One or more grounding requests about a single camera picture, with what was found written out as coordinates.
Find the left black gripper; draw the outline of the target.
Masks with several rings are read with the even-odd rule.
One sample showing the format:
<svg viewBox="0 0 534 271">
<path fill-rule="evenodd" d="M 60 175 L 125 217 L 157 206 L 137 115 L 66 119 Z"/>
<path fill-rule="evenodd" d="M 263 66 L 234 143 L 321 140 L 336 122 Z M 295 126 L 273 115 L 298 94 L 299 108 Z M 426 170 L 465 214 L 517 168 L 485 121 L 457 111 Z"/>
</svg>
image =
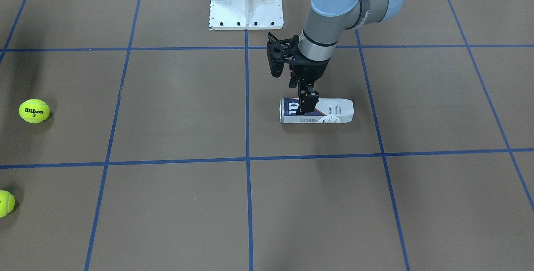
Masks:
<svg viewBox="0 0 534 271">
<path fill-rule="evenodd" d="M 288 87 L 298 89 L 300 115 L 315 111 L 315 106 L 319 101 L 319 93 L 313 89 L 306 90 L 306 86 L 315 86 L 315 82 L 323 76 L 329 61 L 330 59 L 312 61 L 306 58 L 302 65 L 290 63 Z"/>
</svg>

